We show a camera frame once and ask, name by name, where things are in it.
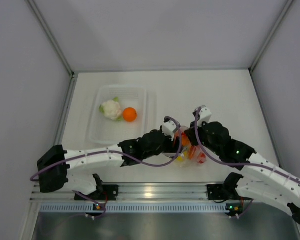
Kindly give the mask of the fake yellow lemon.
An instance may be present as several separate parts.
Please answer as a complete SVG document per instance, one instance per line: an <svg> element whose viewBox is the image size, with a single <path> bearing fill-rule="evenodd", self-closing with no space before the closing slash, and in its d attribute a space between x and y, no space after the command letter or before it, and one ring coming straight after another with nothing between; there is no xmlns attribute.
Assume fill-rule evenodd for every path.
<svg viewBox="0 0 300 240"><path fill-rule="evenodd" d="M184 163L185 161L186 161L186 158L185 158L185 156L184 155L179 155L177 158L176 158L176 161L178 162L178 163Z"/></svg>

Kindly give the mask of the clear zip top bag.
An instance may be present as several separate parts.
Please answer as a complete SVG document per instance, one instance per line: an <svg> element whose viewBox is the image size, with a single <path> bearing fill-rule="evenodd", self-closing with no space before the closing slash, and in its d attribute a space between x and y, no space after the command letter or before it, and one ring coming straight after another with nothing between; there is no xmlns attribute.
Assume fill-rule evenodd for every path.
<svg viewBox="0 0 300 240"><path fill-rule="evenodd" d="M185 131L188 130L189 128L186 126L181 126L180 130L181 130L181 136L185 134ZM181 153L179 155L184 155L185 157L185 162L177 162L176 160L174 161L174 163L176 165L178 165L179 167L189 167L189 166L196 166L199 167L203 164L197 164L197 157L200 153L204 153L198 146L182 146L181 148Z"/></svg>

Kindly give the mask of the fake orange fruit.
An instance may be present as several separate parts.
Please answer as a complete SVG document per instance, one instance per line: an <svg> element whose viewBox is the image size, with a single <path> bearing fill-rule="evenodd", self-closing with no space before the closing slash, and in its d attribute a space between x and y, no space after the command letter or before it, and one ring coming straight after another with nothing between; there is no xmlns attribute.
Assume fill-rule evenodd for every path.
<svg viewBox="0 0 300 240"><path fill-rule="evenodd" d="M126 122L131 123L137 119L138 113L133 107L127 107L123 110L122 117Z"/></svg>

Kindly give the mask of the fake white cauliflower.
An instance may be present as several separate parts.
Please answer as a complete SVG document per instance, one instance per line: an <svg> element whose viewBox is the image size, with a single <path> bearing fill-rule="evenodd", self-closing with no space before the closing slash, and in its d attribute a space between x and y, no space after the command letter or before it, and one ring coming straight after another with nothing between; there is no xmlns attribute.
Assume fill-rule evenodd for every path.
<svg viewBox="0 0 300 240"><path fill-rule="evenodd" d="M105 118L112 121L121 121L123 119L123 110L118 97L103 102L99 106L99 112L102 113Z"/></svg>

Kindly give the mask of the fake orange bell pepper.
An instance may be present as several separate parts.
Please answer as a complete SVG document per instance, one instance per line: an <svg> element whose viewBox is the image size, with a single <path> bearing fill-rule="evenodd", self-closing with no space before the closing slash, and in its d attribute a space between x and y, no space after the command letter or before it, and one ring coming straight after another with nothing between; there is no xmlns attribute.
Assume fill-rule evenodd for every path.
<svg viewBox="0 0 300 240"><path fill-rule="evenodd" d="M181 136L181 144L183 147L190 146L191 142L186 135Z"/></svg>

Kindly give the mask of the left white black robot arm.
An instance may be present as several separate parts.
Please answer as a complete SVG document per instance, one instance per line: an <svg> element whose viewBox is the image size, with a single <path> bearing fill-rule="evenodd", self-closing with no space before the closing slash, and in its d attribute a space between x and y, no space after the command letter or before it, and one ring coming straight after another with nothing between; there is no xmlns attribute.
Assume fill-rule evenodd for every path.
<svg viewBox="0 0 300 240"><path fill-rule="evenodd" d="M103 194L100 169L144 164L146 159L160 154L176 157L180 150L180 141L160 130L105 148L65 150L62 145L55 145L37 162L40 192L64 189L97 200Z"/></svg>

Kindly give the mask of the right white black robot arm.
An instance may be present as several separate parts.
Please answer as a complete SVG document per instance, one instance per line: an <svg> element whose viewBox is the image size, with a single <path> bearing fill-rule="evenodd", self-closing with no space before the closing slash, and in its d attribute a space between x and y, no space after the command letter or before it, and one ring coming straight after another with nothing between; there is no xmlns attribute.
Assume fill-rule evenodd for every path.
<svg viewBox="0 0 300 240"><path fill-rule="evenodd" d="M238 170L224 181L225 196L263 202L287 213L300 225L300 178L233 139L219 122L193 122L185 135L215 163Z"/></svg>

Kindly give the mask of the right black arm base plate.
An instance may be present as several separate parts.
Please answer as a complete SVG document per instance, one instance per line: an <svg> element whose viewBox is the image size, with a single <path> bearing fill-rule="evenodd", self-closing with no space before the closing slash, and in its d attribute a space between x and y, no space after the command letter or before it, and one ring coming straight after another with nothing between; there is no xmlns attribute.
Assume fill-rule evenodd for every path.
<svg viewBox="0 0 300 240"><path fill-rule="evenodd" d="M210 201L224 203L229 200L229 195L222 184L208 184L207 195Z"/></svg>

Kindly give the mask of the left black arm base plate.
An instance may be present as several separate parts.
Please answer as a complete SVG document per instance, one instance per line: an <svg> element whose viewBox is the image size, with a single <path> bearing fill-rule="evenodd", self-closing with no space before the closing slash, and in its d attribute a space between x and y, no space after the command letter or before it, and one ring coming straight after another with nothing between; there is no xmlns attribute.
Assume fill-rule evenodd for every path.
<svg viewBox="0 0 300 240"><path fill-rule="evenodd" d="M99 201L116 201L119 194L119 185L117 184L104 184L102 190L97 189L91 194L85 194L91 200Z"/></svg>

